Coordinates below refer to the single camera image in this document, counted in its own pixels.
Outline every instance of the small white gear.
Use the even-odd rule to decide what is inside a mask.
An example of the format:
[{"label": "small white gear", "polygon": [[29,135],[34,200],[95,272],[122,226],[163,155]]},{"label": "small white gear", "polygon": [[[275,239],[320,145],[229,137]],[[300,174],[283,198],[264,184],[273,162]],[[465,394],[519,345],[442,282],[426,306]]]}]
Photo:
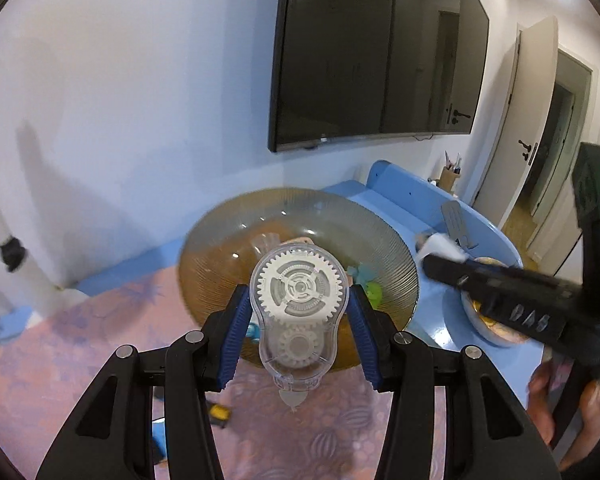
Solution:
[{"label": "small white gear", "polygon": [[323,334],[299,325],[280,335],[277,359],[289,368],[304,368],[320,358],[323,347]]},{"label": "small white gear", "polygon": [[336,268],[310,247],[277,254],[262,267],[257,283],[262,308],[287,325],[315,326],[327,321],[344,292]]}]

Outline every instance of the metal screw head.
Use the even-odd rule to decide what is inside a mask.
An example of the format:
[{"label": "metal screw head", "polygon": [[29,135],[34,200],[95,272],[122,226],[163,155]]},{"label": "metal screw head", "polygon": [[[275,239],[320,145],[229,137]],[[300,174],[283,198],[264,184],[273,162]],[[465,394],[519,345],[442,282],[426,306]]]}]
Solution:
[{"label": "metal screw head", "polygon": [[482,356],[482,350],[480,350],[477,346],[468,346],[464,349],[464,353],[467,357],[471,359],[479,359]]},{"label": "metal screw head", "polygon": [[413,341],[413,337],[408,332],[396,332],[394,334],[394,341],[398,343],[398,345],[408,345],[411,341]]},{"label": "metal screw head", "polygon": [[187,343],[199,343],[205,338],[205,335],[200,332],[200,330],[192,330],[191,332],[187,332],[187,335],[184,336],[184,339],[187,340]]},{"label": "metal screw head", "polygon": [[116,355],[120,359],[125,359],[125,358],[129,357],[133,352],[134,352],[134,348],[132,346],[122,345],[122,346],[119,346],[118,349],[116,350]]}]

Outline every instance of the human hand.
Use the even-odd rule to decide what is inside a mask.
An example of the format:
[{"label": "human hand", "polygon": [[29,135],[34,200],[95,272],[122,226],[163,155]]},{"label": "human hand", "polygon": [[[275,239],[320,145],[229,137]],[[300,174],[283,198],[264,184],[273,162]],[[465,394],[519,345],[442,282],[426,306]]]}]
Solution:
[{"label": "human hand", "polygon": [[[529,402],[526,412],[538,428],[542,440],[549,444],[554,437],[555,422],[549,411],[547,393],[551,380],[551,362],[542,363],[529,381]],[[560,461],[560,471],[584,459],[600,440],[600,386],[596,381],[587,384],[580,396],[583,428]]]}]

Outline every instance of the black tape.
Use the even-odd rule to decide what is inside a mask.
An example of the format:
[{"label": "black tape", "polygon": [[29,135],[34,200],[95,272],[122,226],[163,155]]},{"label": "black tape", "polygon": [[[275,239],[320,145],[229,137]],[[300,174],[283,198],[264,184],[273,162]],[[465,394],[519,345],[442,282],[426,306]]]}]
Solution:
[{"label": "black tape", "polygon": [[0,246],[0,258],[9,272],[18,270],[26,257],[27,250],[13,236]]}]

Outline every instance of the wall-mounted tv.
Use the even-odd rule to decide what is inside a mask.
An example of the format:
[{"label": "wall-mounted tv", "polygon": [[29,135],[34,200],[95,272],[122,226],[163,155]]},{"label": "wall-mounted tv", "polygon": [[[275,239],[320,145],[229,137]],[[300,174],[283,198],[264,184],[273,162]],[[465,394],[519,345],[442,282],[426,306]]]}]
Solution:
[{"label": "wall-mounted tv", "polygon": [[279,0],[269,149],[471,132],[480,0]]}]

